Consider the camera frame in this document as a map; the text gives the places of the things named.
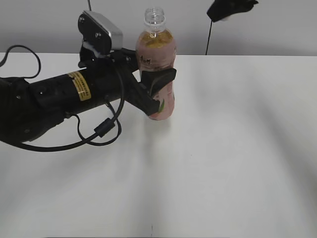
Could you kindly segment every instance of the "plastic bottle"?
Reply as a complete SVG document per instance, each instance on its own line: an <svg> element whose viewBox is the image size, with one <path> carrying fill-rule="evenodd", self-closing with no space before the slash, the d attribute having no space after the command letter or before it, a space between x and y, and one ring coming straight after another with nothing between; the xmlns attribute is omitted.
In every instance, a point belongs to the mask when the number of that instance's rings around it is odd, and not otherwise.
<svg viewBox="0 0 317 238"><path fill-rule="evenodd" d="M145 12L145 31L140 35L136 54L142 71L160 71L174 67L176 42L171 32L165 27L165 15L160 7L148 8ZM154 120L169 118L175 105L173 82L160 90L154 99L160 101L159 112L151 115Z"/></svg>

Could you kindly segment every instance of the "yellow label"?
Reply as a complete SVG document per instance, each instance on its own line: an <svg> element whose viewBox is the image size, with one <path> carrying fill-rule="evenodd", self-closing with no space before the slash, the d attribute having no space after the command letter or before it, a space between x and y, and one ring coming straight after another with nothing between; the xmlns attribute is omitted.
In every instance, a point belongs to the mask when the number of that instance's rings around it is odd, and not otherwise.
<svg viewBox="0 0 317 238"><path fill-rule="evenodd" d="M73 79L80 100L83 102L91 99L90 89L83 75L80 72L73 72L69 73L68 76Z"/></svg>

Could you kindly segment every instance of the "white table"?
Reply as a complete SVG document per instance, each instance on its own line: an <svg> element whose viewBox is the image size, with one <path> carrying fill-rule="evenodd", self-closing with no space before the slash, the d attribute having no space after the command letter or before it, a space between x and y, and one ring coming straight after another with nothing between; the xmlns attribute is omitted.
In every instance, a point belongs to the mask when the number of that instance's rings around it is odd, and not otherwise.
<svg viewBox="0 0 317 238"><path fill-rule="evenodd" d="M77 69L77 55L40 57L40 79ZM36 68L11 54L0 75ZM178 56L175 68L172 118L126 104L111 146L0 143L0 237L317 237L317 58ZM109 115L83 113L84 134ZM78 139L69 119L36 144Z"/></svg>

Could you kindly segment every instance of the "robotic arm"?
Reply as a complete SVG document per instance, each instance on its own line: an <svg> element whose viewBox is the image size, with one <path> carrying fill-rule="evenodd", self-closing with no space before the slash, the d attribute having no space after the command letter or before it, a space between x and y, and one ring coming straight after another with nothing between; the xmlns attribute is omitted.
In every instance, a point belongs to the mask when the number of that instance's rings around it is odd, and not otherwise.
<svg viewBox="0 0 317 238"><path fill-rule="evenodd" d="M255 0L216 0L208 15L216 22L251 10L256 3ZM112 130L125 101L146 115L159 111L159 101L154 100L153 95L175 79L176 70L144 71L141 82L138 82L132 74L139 69L135 52L122 48L123 34L114 24L101 14L86 10L78 19L78 29L83 35L80 71L31 84L25 78L0 78L0 141L37 152L69 150L93 144L92 140ZM110 102L118 99L120 105L114 112ZM51 148L23 144L41 137L65 119L78 117L79 113L105 104L114 116L96 127L89 138L81 136L80 142Z"/></svg>

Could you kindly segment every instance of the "black cable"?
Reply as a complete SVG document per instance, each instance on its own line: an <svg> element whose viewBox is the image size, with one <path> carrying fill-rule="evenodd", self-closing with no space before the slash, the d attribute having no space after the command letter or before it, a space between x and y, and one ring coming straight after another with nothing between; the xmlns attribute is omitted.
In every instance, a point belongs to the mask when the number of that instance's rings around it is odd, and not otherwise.
<svg viewBox="0 0 317 238"><path fill-rule="evenodd" d="M113 115L115 115L115 110L114 110L113 106L111 105L111 103L108 102L106 105L107 105L107 107L111 110L111 112L113 113ZM77 133L78 133L79 137L80 137L82 140L84 140L85 138L83 137L83 135L82 135L81 132L80 132L80 118L79 118L78 115L74 115L74 117L76 117L77 120L78 120ZM91 141L91 142L88 142L87 144L93 145L93 146L100 146L100 147L101 147L101 146L106 146L106 145L110 145L110 144L114 143L114 142L119 138L119 136L120 136L121 133L122 133L121 123L119 122L118 119L116 120L116 122L117 122L117 125L118 125L118 133L117 133L117 136L116 136L114 139L112 139L112 140L110 140L110 141L108 141L108 142L104 142L104 143L96 143L96 142L92 142L92 141Z"/></svg>
<svg viewBox="0 0 317 238"><path fill-rule="evenodd" d="M6 52L5 52L3 60L0 62L0 67L2 67L5 64L5 62L6 62L7 58L8 58L8 55L9 55L10 51L13 48L24 48L24 49L27 49L29 52L31 52L36 57L36 59L38 61L38 64L39 64L39 70L34 76L32 76L32 77L18 77L18 78L26 78L26 79L36 78L40 74L41 69L42 69L41 60L40 60L39 56L33 50L31 50L30 48L28 48L26 46L23 46L23 45L14 45L14 46L11 46L9 49L7 49Z"/></svg>
<svg viewBox="0 0 317 238"><path fill-rule="evenodd" d="M206 55L208 54L208 49L209 49L211 29L212 29L212 21L210 22L210 29L209 29L209 35L208 35L208 43L207 43Z"/></svg>
<svg viewBox="0 0 317 238"><path fill-rule="evenodd" d="M119 65L118 68L121 69L121 70L125 70L125 67L121 66L121 65ZM122 109L123 109L123 106L124 106L124 102L125 102L125 89L124 89L123 78L122 78L121 73L118 70L118 68L116 66L114 66L114 71L115 71L116 75L118 76L120 87L121 87L121 95L120 95L121 98L120 98L119 107L117 109L117 112L115 113L115 115L111 119L111 123L114 123L119 118L119 115L122 112Z"/></svg>
<svg viewBox="0 0 317 238"><path fill-rule="evenodd" d="M33 146L33 145L27 145L23 144L20 142L12 142L12 141L7 141L7 140L2 140L4 143L23 149L23 150L28 150L28 151L34 151L34 152L59 152L59 151L65 151L65 150L71 150L75 149L79 146L82 146L84 144L87 144L87 142L90 142L98 137L98 134L95 133L92 136L88 137L85 140L82 140L80 142L71 144L71 145L64 145L64 146L58 146L58 147L38 147L38 146Z"/></svg>
<svg viewBox="0 0 317 238"><path fill-rule="evenodd" d="M89 8L89 11L91 11L91 4L90 4L90 0L88 0L88 8Z"/></svg>

